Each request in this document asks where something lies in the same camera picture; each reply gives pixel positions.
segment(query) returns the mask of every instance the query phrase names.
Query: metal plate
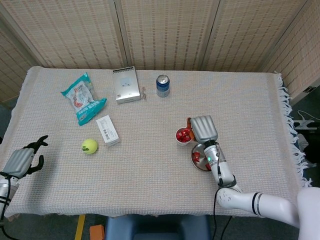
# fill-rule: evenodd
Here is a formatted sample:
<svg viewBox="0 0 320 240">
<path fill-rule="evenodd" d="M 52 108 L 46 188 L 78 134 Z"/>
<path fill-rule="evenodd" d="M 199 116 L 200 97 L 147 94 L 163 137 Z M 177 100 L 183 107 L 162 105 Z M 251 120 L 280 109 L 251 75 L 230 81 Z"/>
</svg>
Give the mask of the metal plate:
<svg viewBox="0 0 320 240">
<path fill-rule="evenodd" d="M 202 171 L 211 171 L 210 165 L 208 163 L 207 157 L 205 155 L 205 146 L 202 144 L 197 144 L 192 148 L 191 151 L 191 161 L 193 165 Z"/>
</svg>

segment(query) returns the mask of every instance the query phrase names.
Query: white box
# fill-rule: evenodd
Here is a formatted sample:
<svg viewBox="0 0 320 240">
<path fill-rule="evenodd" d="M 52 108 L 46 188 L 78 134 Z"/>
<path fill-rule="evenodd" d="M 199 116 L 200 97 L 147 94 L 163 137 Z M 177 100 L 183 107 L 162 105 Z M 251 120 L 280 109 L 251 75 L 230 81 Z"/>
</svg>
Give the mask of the white box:
<svg viewBox="0 0 320 240">
<path fill-rule="evenodd" d="M 134 66 L 112 71 L 116 102 L 124 104 L 141 99 L 137 74 Z"/>
<path fill-rule="evenodd" d="M 109 115 L 99 118 L 96 120 L 96 123 L 98 124 L 103 140 L 108 147 L 120 142 L 120 138 Z"/>
</svg>

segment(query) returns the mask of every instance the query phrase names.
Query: tablecloth fringe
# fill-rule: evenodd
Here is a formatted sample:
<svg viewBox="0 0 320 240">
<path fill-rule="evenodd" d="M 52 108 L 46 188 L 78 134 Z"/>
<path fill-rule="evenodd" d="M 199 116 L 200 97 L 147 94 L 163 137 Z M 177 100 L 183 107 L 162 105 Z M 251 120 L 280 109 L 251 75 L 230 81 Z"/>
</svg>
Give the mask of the tablecloth fringe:
<svg viewBox="0 0 320 240">
<path fill-rule="evenodd" d="M 286 127 L 288 129 L 289 138 L 291 142 L 291 151 L 293 153 L 296 172 L 300 177 L 301 186 L 303 188 L 312 187 L 311 185 L 312 179 L 309 178 L 308 180 L 304 177 L 304 169 L 308 168 L 308 163 L 306 162 L 305 154 L 301 152 L 300 149 L 295 145 L 295 143 L 298 140 L 298 137 L 297 137 L 297 131 L 295 130 L 295 127 L 294 127 L 294 121 L 290 116 L 290 113 L 292 112 L 292 107 L 289 104 L 289 100 L 291 99 L 291 97 L 288 94 L 287 88 L 284 87 L 283 79 L 280 73 L 278 74 L 278 90 L 279 90 L 280 101 L 282 104 L 281 109 L 283 110 L 282 115 L 284 117 L 284 121 L 286 123 Z"/>
</svg>

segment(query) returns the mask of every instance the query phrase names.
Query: yellow tape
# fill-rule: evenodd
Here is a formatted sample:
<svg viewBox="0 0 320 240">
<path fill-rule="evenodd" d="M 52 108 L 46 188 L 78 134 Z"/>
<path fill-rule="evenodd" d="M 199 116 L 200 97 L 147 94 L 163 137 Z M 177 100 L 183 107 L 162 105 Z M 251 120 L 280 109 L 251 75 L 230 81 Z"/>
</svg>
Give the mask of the yellow tape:
<svg viewBox="0 0 320 240">
<path fill-rule="evenodd" d="M 78 219 L 78 226 L 76 227 L 74 240 L 81 240 L 82 232 L 84 230 L 86 215 L 80 215 Z"/>
</svg>

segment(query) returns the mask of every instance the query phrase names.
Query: floor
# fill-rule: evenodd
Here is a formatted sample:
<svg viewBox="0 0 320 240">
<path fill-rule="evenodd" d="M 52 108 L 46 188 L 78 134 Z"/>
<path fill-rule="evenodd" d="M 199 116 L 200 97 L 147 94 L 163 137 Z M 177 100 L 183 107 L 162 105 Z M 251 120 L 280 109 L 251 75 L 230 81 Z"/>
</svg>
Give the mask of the floor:
<svg viewBox="0 0 320 240">
<path fill-rule="evenodd" d="M 11 118 L 11 111 L 17 99 L 0 105 L 0 137 L 3 138 Z M 299 119 L 297 110 L 306 111 L 320 118 L 320 87 L 309 94 L 305 99 L 293 106 L 292 116 Z M 311 173 L 313 178 L 319 178 L 320 173 Z M 21 240 L 73 240 L 75 239 L 79 216 L 66 216 L 50 214 L 39 216 L 35 214 L 20 214 L 11 222 L 5 220 L 5 229 L 9 235 Z M 228 221 L 227 216 L 217 216 L 216 238 L 220 235 Z M 101 215 L 87 214 L 82 232 L 82 239 L 89 240 L 89 228 L 93 225 L 105 225 L 107 218 Z M 214 230 L 213 218 L 211 220 L 211 231 Z M 258 217 L 233 217 L 225 231 L 226 240 L 294 240 L 298 239 L 299 230 L 290 225 Z M 6 239 L 0 232 L 0 240 Z"/>
</svg>

